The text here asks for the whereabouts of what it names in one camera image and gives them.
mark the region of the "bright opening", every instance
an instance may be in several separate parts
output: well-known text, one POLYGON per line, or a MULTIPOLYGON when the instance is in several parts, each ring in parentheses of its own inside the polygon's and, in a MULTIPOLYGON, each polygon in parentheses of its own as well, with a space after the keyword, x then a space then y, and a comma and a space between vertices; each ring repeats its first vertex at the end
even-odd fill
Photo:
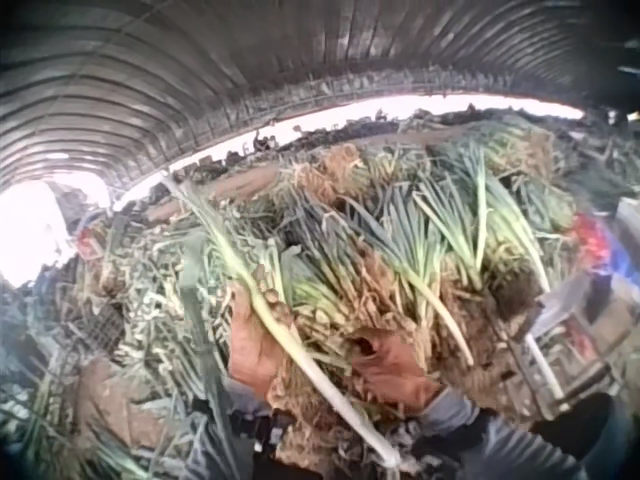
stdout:
MULTIPOLYGON (((82 190, 89 205, 111 205, 107 186, 93 173, 55 174, 47 180, 82 190)), ((56 197, 44 181, 21 183, 0 195, 0 225, 0 274, 15 287, 35 279, 43 265, 65 262, 76 253, 56 197)))

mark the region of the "sky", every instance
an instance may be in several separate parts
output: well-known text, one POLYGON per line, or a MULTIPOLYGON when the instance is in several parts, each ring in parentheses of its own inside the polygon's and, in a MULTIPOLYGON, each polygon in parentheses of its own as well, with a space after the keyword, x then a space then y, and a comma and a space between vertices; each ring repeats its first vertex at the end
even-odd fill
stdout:
MULTIPOLYGON (((353 103, 343 107, 324 110, 310 115, 280 122, 273 127, 260 130, 260 136, 275 135, 282 145, 300 136, 293 130, 300 126, 303 131, 317 128, 341 128, 347 120, 375 117, 382 109, 389 118, 406 118, 422 108, 434 114, 465 110, 470 103, 477 109, 509 108, 524 109, 535 115, 555 115, 566 118, 580 118, 583 113, 572 107, 549 104, 531 99, 506 98, 492 95, 405 95, 386 97, 353 103)), ((222 142, 188 158, 180 159, 169 169, 183 168, 200 158, 211 155, 222 159, 229 151, 253 150, 255 131, 222 142)), ((64 153, 54 153, 52 158, 64 159, 64 153)), ((134 186, 113 204, 120 210, 130 200, 145 197, 151 187, 162 178, 157 173, 134 186)), ((111 203, 104 182, 91 173, 69 173, 54 175, 51 180, 81 188, 87 196, 101 207, 111 203)), ((73 253, 62 215, 49 187, 40 181, 27 182, 9 188, 0 194, 0 272, 14 286, 36 278, 43 264, 53 264, 64 260, 73 253)))

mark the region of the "red object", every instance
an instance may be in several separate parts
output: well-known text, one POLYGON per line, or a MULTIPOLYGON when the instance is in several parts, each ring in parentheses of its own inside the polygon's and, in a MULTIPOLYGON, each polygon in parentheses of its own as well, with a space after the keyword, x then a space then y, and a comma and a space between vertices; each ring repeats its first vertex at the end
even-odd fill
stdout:
POLYGON ((83 228, 76 236, 76 248, 83 260, 95 260, 102 258, 103 250, 100 244, 93 238, 91 229, 83 228))
POLYGON ((581 260, 585 267, 607 264, 611 257, 609 240, 605 227, 596 219, 583 213, 577 213, 573 219, 573 233, 581 247, 581 260))

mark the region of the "gray sleeve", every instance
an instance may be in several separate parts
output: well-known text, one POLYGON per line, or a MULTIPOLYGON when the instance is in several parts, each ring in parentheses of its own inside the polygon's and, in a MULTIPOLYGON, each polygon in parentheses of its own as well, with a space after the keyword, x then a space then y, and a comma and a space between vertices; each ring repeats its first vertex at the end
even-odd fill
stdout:
MULTIPOLYGON (((269 404, 256 398, 251 388, 231 379, 225 381, 225 387, 231 397, 233 410, 252 416, 270 414, 271 407, 269 404)), ((234 436, 233 442, 240 457, 241 467, 244 469, 240 472, 241 478, 249 479, 253 472, 255 441, 234 436)), ((198 428, 181 480, 226 478, 231 479, 233 475, 229 472, 225 456, 222 453, 221 440, 216 427, 210 418, 206 418, 198 428)))
MULTIPOLYGON (((479 408, 461 393, 446 388, 419 418, 426 436, 446 435, 469 425, 479 408)), ((582 466, 538 435, 496 416, 489 420, 481 444, 460 452, 468 478, 587 480, 582 466)))
MULTIPOLYGON (((240 466, 241 478, 250 479, 253 473, 253 440, 239 437, 233 438, 233 443, 240 466)), ((220 437, 216 427, 210 418, 205 418, 198 428, 196 438, 191 448, 191 453, 187 459, 181 480, 211 480, 211 479, 233 479, 233 473, 225 458, 220 443, 220 437)))

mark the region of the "brown glove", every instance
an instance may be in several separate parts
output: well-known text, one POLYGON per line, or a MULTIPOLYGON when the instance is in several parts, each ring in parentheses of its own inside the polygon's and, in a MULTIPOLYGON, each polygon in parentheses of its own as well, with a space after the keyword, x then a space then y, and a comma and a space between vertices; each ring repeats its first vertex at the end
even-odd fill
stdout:
MULTIPOLYGON (((255 315, 249 292, 240 284, 233 284, 231 288, 234 298, 229 376, 251 387, 258 397, 264 399, 282 365, 284 351, 255 315)), ((291 310, 279 301, 278 293, 266 290, 264 296, 276 319, 286 326, 291 325, 291 310)))
POLYGON ((415 415, 442 389, 424 374, 411 347, 394 332, 361 328, 349 339, 360 350, 351 360, 353 369, 380 402, 404 405, 406 413, 415 415))

